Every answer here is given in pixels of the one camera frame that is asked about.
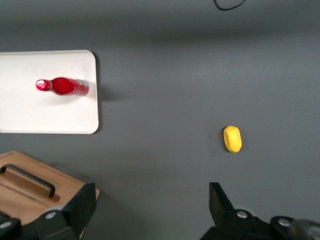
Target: gray surface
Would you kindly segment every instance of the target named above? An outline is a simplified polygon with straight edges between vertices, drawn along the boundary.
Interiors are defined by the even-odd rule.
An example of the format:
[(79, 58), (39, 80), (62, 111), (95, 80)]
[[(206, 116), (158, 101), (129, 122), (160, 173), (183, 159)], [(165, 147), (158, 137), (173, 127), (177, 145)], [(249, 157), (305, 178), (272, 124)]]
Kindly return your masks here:
[(209, 182), (264, 221), (320, 221), (319, 17), (318, 0), (1, 1), (1, 52), (96, 54), (100, 128), (0, 134), (0, 152), (96, 183), (84, 240), (199, 239)]

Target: white cutting board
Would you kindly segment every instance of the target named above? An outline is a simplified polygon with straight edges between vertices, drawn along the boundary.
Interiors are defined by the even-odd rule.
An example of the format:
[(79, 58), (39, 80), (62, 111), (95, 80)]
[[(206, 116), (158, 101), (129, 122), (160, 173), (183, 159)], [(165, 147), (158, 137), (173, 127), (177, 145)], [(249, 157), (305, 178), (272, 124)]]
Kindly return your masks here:
[[(36, 88), (39, 79), (85, 80), (85, 96)], [(0, 132), (92, 134), (99, 125), (95, 56), (88, 50), (0, 53)]]

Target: bottle neck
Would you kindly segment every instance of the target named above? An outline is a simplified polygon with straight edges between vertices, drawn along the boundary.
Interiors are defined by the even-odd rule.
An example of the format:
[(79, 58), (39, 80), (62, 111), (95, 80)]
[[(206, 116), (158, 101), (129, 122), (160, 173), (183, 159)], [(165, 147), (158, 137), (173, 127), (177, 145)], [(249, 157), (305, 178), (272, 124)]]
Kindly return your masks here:
[(50, 91), (52, 89), (52, 82), (50, 80), (40, 79), (36, 81), (35, 86), (40, 91)]

